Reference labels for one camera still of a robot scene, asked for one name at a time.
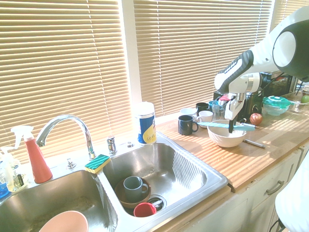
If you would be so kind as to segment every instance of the stainless steel sink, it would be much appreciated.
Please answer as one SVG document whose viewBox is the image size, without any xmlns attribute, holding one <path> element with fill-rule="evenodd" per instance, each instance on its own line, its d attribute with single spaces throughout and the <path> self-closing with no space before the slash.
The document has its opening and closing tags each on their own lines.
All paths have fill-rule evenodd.
<svg viewBox="0 0 309 232">
<path fill-rule="evenodd" d="M 85 155 L 72 170 L 66 164 L 52 168 L 53 180 L 1 199 L 0 231 L 38 232 L 53 216 L 77 210 L 89 232 L 151 232 L 227 185 L 225 176 L 159 132 L 153 145 L 123 144 L 117 150 L 98 174 L 83 171 Z M 107 148 L 97 154 L 107 154 Z M 150 183 L 151 199 L 162 199 L 156 214 L 134 217 L 122 207 L 113 189 L 131 175 Z"/>
<path fill-rule="evenodd" d="M 96 174 L 77 171 L 25 189 L 0 205 L 0 231 L 38 232 L 67 210 L 85 215 L 89 232 L 113 232 L 117 214 Z"/>
<path fill-rule="evenodd" d="M 227 185 L 225 176 L 159 132 L 155 144 L 111 157 L 103 172 L 113 189 L 128 176 L 145 178 L 152 187 L 150 198 L 164 203 L 156 214 L 144 218 L 124 215 L 132 212 L 122 207 L 126 231 L 153 231 Z"/>
</svg>

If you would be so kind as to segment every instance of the sink drain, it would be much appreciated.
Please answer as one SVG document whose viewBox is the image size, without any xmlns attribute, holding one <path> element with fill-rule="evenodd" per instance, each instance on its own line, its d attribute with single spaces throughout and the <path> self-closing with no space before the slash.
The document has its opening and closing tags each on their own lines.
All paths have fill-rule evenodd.
<svg viewBox="0 0 309 232">
<path fill-rule="evenodd" d="M 158 195 L 158 194 L 151 195 L 147 202 L 149 202 L 151 204 L 155 204 L 157 212 L 166 207 L 166 200 L 164 199 L 164 197 L 162 197 L 161 195 Z"/>
</svg>

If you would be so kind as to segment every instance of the apple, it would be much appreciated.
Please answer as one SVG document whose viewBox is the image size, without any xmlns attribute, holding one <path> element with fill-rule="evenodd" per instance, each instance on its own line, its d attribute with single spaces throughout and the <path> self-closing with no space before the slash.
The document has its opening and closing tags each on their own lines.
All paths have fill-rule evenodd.
<svg viewBox="0 0 309 232">
<path fill-rule="evenodd" d="M 309 95 L 304 95 L 300 100 L 300 103 L 308 103 L 308 102 L 309 102 Z"/>
<path fill-rule="evenodd" d="M 253 113 L 250 116 L 250 122 L 253 125 L 259 125 L 263 121 L 263 116 L 258 113 Z"/>
</svg>

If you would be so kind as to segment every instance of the soap dispenser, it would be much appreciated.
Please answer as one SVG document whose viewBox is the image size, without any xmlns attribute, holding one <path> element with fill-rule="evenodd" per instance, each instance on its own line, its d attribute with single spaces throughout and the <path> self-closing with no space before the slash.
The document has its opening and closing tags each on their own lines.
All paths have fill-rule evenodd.
<svg viewBox="0 0 309 232">
<path fill-rule="evenodd" d="M 27 186 L 27 175 L 24 173 L 19 160 L 14 159 L 8 152 L 9 150 L 14 149 L 14 147 L 5 146 L 0 149 L 4 152 L 3 168 L 5 169 L 7 188 L 10 192 L 17 192 Z"/>
<path fill-rule="evenodd" d="M 0 158 L 0 199 L 10 193 L 7 188 L 6 170 L 2 158 Z"/>
<path fill-rule="evenodd" d="M 21 138 L 24 137 L 32 166 L 34 182 L 40 184 L 51 179 L 53 174 L 47 166 L 39 146 L 35 143 L 34 136 L 31 133 L 32 130 L 32 126 L 17 126 L 11 129 L 11 131 L 14 132 L 16 136 L 15 149 L 19 147 Z"/>
</svg>

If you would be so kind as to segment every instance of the chrome faucet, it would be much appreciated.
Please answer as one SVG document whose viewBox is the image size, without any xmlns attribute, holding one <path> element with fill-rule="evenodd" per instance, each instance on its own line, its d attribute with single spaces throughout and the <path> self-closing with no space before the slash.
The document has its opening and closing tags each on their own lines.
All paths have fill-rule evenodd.
<svg viewBox="0 0 309 232">
<path fill-rule="evenodd" d="M 52 128 L 54 128 L 55 125 L 57 125 L 59 122 L 62 122 L 63 120 L 66 119 L 71 119 L 75 122 L 77 122 L 77 124 L 80 126 L 80 128 L 83 131 L 84 137 L 86 139 L 86 144 L 87 144 L 87 148 L 88 148 L 88 154 L 89 154 L 89 158 L 91 160 L 93 160 L 96 155 L 95 152 L 93 150 L 93 146 L 92 146 L 92 142 L 91 142 L 91 137 L 90 137 L 90 132 L 86 126 L 86 124 L 79 119 L 78 117 L 75 117 L 73 115 L 60 115 L 55 117 L 54 119 L 50 120 L 44 127 L 43 129 L 40 131 L 37 139 L 36 139 L 36 143 L 38 146 L 45 146 L 45 140 L 49 134 L 49 132 L 52 130 Z"/>
</svg>

